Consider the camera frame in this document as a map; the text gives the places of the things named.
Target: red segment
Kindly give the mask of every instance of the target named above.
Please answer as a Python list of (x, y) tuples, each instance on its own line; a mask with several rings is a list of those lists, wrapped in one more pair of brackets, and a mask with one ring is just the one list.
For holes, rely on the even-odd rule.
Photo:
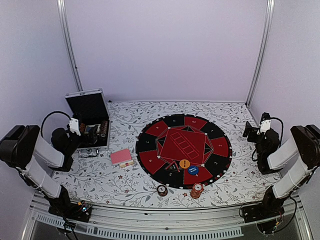
[(192, 116), (185, 116), (184, 117), (184, 125), (189, 125), (196, 129), (202, 129), (202, 127), (207, 123), (207, 121), (202, 120), (200, 118), (195, 118)]
[(199, 166), (198, 168), (199, 168), (199, 173), (197, 174), (198, 176), (189, 174), (188, 169), (184, 170), (183, 184), (193, 185), (195, 183), (202, 183), (213, 177), (205, 167)]
[(174, 160), (187, 159), (194, 165), (203, 163), (205, 134), (176, 128), (168, 130), (161, 157)]
[(155, 174), (163, 165), (165, 165), (165, 161), (157, 158), (157, 150), (143, 151), (140, 152), (139, 155), (142, 164), (151, 174)]
[(159, 136), (162, 134), (166, 129), (168, 129), (167, 124), (164, 121), (159, 121), (156, 124), (152, 125), (147, 131), (147, 134)]
[(213, 154), (229, 157), (229, 146), (227, 139), (223, 137), (215, 138), (210, 140), (213, 147)]

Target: orange poker chip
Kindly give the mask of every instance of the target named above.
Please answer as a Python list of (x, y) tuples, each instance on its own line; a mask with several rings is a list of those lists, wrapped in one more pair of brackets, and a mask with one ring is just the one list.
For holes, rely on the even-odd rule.
[(187, 169), (190, 167), (190, 162), (187, 159), (182, 159), (179, 164), (183, 169)]

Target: blue poker chip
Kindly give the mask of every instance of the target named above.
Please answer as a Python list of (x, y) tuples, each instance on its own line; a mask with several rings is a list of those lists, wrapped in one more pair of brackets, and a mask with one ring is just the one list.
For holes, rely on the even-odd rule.
[(188, 173), (191, 175), (197, 175), (199, 173), (199, 168), (197, 166), (190, 166), (188, 168)]

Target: deck of cards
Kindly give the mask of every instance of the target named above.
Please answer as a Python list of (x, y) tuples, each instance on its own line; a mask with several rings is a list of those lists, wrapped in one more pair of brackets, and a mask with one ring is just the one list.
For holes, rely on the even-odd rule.
[(112, 165), (119, 165), (121, 168), (133, 165), (135, 163), (128, 148), (111, 153), (110, 157)]

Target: black cable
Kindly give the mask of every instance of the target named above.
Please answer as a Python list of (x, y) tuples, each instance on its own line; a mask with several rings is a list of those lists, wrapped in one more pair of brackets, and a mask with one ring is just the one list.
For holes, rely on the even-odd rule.
[(284, 122), (277, 117), (270, 117), (270, 119), (278, 120), (281, 123), (281, 137), (280, 137), (280, 144), (279, 144), (279, 147), (281, 147), (282, 137), (284, 135)]
[(293, 219), (295, 218), (295, 216), (296, 216), (298, 203), (297, 203), (297, 201), (296, 201), (294, 198), (291, 197), (291, 195), (289, 196), (289, 198), (294, 201), (294, 204), (295, 204), (294, 213), (293, 213), (291, 219), (288, 221), (288, 223), (287, 223), (283, 228), (274, 231), (274, 234), (275, 234), (275, 233), (278, 233), (278, 232), (282, 231), (283, 229), (285, 229), (286, 227), (288, 227), (289, 224), (292, 222), (292, 220), (293, 220)]
[(71, 226), (70, 222), (69, 222), (69, 221), (66, 219), (66, 217), (60, 212), (60, 210), (57, 208), (57, 206), (56, 206), (55, 204), (52, 204), (52, 205), (54, 206), (54, 208), (57, 210), (57, 212), (58, 212), (58, 213), (61, 215), (61, 217), (63, 218), (63, 220), (64, 220), (64, 229), (67, 230), (67, 229), (66, 229), (66, 225), (68, 225), (68, 227), (71, 228), (71, 231), (72, 231), (72, 233), (73, 233), (73, 236), (74, 236), (75, 240), (79, 240), (78, 237), (77, 237), (77, 235), (76, 235), (76, 233), (75, 233), (75, 231), (74, 231), (74, 228)]
[(254, 151), (253, 151), (253, 153), (252, 153), (252, 155), (251, 155), (251, 160), (252, 160), (253, 162), (258, 161), (258, 159), (254, 159), (254, 155), (255, 155), (256, 151), (257, 151), (257, 149), (254, 149)]
[(65, 224), (63, 225), (63, 227), (64, 227), (64, 231), (65, 231), (65, 232), (64, 232), (64, 235), (65, 235), (69, 240), (72, 240), (72, 239), (69, 237), (69, 235), (68, 235), (69, 233), (67, 233), (68, 230), (67, 230)]
[(45, 116), (45, 118), (43, 119), (42, 123), (41, 123), (41, 129), (40, 129), (40, 133), (41, 133), (41, 137), (44, 137), (44, 134), (43, 134), (43, 128), (44, 128), (44, 125), (45, 125), (45, 121), (47, 120), (48, 117), (50, 117), (51, 115), (53, 114), (63, 114), (65, 116), (67, 116), (69, 118), (69, 120), (71, 120), (70, 116), (68, 114), (66, 114), (65, 112), (63, 111), (53, 111), (53, 112), (50, 112), (47, 116)]

